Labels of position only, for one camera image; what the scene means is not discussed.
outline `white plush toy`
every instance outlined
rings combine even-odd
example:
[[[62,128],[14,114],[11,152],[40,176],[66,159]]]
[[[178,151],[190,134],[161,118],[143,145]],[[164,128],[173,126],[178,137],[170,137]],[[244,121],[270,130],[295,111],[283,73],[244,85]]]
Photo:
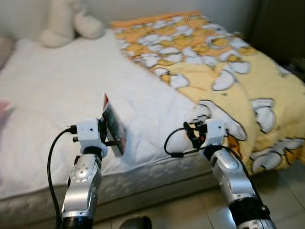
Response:
[[[84,0],[51,0],[49,25],[40,35],[43,46],[57,48],[70,43],[74,30],[82,37],[95,39],[103,35],[103,24],[87,16]]]

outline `cartoon print blanket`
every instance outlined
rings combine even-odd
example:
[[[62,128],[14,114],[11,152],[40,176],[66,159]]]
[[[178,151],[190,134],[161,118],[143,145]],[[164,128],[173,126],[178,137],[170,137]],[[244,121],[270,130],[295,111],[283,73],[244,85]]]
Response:
[[[257,173],[305,163],[305,85],[199,12],[116,21],[122,53],[220,118],[226,144]]]

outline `tile floor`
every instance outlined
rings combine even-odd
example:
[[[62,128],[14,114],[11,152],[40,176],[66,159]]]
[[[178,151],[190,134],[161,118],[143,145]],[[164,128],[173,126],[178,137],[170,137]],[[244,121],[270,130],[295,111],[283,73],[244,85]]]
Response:
[[[296,162],[286,170],[261,174],[254,177],[254,183],[277,229],[305,229],[304,165]],[[218,188],[114,218],[93,228],[119,229],[134,215],[150,217],[153,229],[236,228]]]

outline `white bed sheet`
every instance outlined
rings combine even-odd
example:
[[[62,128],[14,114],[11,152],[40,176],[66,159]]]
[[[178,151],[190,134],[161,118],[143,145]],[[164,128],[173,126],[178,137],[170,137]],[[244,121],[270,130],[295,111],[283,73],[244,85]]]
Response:
[[[103,159],[104,175],[123,173],[167,158],[163,151],[165,138],[184,121],[190,120],[194,107],[191,100],[125,59],[111,30],[100,39],[78,38],[58,49],[20,40],[16,52],[0,73],[0,99],[10,100],[13,107],[42,115],[56,126],[51,134],[54,137],[57,130],[59,132],[68,125],[100,117],[104,93],[124,122],[128,134],[124,156],[116,158],[110,150]],[[45,149],[50,147],[53,139],[46,141],[45,136],[39,138],[37,134],[32,141],[30,139],[21,144],[37,149],[34,152],[19,150],[12,154],[0,150],[0,167],[10,165],[0,171],[0,198],[47,186],[48,152]],[[79,145],[73,144],[71,139],[72,136],[64,137],[61,143],[65,147],[54,152],[52,178],[55,184],[66,184],[74,158],[79,154]],[[9,141],[6,144],[18,144],[18,139],[13,137],[6,140]],[[45,142],[41,147],[44,152],[37,147],[41,140]],[[169,149],[183,150],[189,145],[184,134],[179,133]],[[16,187],[6,177],[24,182],[19,182]]]

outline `white wall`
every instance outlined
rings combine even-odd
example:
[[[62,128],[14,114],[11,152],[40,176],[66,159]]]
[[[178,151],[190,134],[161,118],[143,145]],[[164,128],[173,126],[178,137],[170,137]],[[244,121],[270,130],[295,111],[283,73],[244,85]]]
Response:
[[[255,0],[84,0],[90,12],[109,25],[169,12],[199,10],[229,31],[249,32]],[[0,0],[0,32],[36,39],[46,26],[49,0]]]

